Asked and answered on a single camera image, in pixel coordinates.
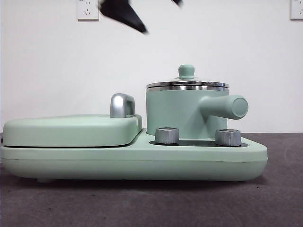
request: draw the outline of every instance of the blurry black object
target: blurry black object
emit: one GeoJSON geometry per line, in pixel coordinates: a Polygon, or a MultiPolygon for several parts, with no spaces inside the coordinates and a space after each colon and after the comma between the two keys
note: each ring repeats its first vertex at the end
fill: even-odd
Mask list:
{"type": "MultiPolygon", "coordinates": [[[[180,5],[182,0],[172,0],[180,5]]],[[[99,6],[100,12],[109,18],[122,22],[142,33],[147,33],[144,23],[129,5],[129,0],[105,0],[99,6]]]]}

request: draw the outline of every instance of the side handle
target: side handle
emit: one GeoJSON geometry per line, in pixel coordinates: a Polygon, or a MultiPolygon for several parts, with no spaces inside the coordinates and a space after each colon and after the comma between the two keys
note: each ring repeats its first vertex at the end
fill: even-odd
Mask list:
{"type": "Polygon", "coordinates": [[[110,117],[126,117],[135,115],[134,98],[126,94],[117,93],[110,101],[110,117]]]}
{"type": "Polygon", "coordinates": [[[229,119],[241,119],[248,111],[248,103],[242,96],[204,97],[200,102],[203,115],[213,115],[229,119]]]}

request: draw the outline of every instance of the silver handle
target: silver handle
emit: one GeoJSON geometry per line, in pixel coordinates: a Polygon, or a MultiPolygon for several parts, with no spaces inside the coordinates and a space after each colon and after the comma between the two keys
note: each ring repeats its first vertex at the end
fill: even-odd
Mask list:
{"type": "Polygon", "coordinates": [[[135,115],[134,98],[126,94],[117,93],[110,101],[110,117],[126,117],[135,115]]]}

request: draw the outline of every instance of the wall outlet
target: wall outlet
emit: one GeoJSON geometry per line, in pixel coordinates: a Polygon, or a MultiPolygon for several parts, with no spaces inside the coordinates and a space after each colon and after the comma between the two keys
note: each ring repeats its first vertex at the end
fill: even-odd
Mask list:
{"type": "Polygon", "coordinates": [[[77,0],[78,20],[99,20],[98,0],[77,0]]]}
{"type": "Polygon", "coordinates": [[[291,0],[290,19],[303,20],[303,0],[291,0]]]}

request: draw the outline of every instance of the appliance base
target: appliance base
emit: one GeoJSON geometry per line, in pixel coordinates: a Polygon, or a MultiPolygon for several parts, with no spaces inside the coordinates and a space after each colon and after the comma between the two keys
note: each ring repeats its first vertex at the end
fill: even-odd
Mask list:
{"type": "Polygon", "coordinates": [[[7,171],[39,182],[53,179],[246,181],[262,174],[267,148],[242,138],[246,147],[186,147],[150,144],[142,130],[123,147],[1,147],[7,171]]]}

